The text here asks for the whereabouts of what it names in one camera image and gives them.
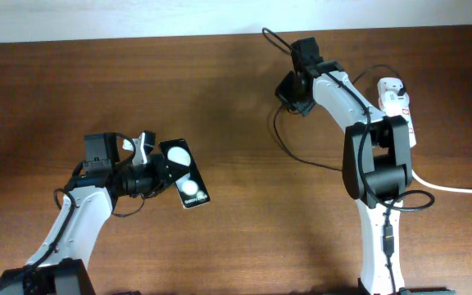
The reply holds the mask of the black smartphone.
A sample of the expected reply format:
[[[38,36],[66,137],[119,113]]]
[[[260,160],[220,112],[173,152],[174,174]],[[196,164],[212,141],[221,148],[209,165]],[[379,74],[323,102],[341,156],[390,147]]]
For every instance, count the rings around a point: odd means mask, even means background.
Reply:
[[[178,138],[162,141],[159,148],[184,209],[206,205],[211,200],[210,194],[186,140]]]

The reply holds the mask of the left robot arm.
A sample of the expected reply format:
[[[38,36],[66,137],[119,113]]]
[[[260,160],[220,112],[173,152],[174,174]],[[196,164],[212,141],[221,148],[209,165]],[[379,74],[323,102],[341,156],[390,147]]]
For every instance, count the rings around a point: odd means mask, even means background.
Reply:
[[[47,237],[24,266],[2,273],[0,294],[93,294],[89,259],[103,225],[119,215],[120,197],[146,200],[174,186],[186,209],[210,200],[182,138],[90,134],[84,146],[85,158],[53,192],[59,214]]]

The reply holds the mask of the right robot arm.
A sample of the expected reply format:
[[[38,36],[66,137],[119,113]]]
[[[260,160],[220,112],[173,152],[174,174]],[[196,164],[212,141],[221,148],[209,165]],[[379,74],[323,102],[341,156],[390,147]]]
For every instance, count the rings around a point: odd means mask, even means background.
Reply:
[[[370,104],[336,61],[320,55],[314,38],[288,45],[293,70],[276,89],[290,111],[322,106],[344,132],[342,176],[361,218],[360,294],[409,294],[401,273],[399,219],[410,195],[408,124]]]

